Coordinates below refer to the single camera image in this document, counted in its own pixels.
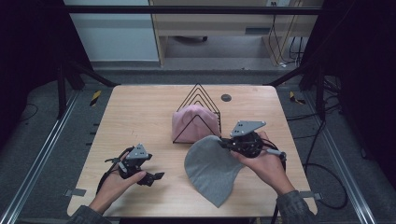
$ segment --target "table top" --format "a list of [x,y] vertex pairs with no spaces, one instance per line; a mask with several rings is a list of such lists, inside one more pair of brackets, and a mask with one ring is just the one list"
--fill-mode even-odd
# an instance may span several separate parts
[[[269,86],[204,85],[219,109],[222,137],[238,120],[263,120],[276,146],[287,153],[287,174],[297,190],[310,190],[276,89]],[[184,170],[184,159],[191,144],[173,144],[172,115],[193,85],[118,86],[114,88],[92,148],[81,172],[77,189],[83,197],[72,196],[67,213],[71,216],[82,204],[94,198],[103,173],[110,167],[106,159],[118,157],[131,146],[142,143],[152,154],[142,169],[154,174],[165,172],[151,187],[133,185],[105,212],[108,217],[271,217],[276,205],[275,191],[249,168],[239,172],[233,192],[217,208],[192,185]],[[221,100],[229,94],[230,102]],[[313,199],[305,199],[312,212]]]

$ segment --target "wall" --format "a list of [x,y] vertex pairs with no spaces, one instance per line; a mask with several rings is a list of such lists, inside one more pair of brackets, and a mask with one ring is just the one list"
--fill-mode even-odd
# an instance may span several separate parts
[[[147,6],[147,0],[64,0],[66,5]],[[159,61],[149,14],[71,14],[93,67]]]

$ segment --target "sleeve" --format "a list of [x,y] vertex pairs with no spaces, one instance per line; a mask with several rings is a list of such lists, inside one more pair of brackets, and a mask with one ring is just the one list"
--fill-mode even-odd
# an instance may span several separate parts
[[99,213],[93,211],[90,207],[82,205],[74,214],[70,217],[66,224],[111,224],[110,221],[105,219]]
[[317,223],[300,192],[294,190],[276,199],[283,223]]

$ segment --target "pink hat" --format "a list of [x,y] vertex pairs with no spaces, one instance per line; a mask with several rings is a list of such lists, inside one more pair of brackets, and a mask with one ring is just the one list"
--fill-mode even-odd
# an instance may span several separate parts
[[172,140],[194,143],[206,136],[221,136],[218,116],[201,105],[188,105],[172,117]]

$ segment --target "hand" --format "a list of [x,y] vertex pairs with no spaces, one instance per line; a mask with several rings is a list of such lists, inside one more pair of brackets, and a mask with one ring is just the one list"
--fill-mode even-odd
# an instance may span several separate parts
[[[121,160],[123,160],[127,154],[128,153],[126,153],[121,158]],[[118,164],[114,166],[114,170],[115,171],[107,177],[99,192],[96,194],[96,197],[89,206],[92,210],[100,214],[103,214],[110,207],[110,205],[114,203],[123,192],[125,192],[125,190],[127,190],[133,184],[139,182],[146,175],[145,171],[141,171],[127,179],[123,179],[118,172]]]
[[[261,139],[267,139],[265,132],[260,132]],[[263,147],[262,153],[256,158],[247,158],[244,155],[232,151],[231,154],[242,164],[249,167],[256,175],[271,186],[278,195],[283,195],[294,190],[294,186],[290,183],[286,176],[285,170],[278,156],[269,154],[265,151],[268,147]]]

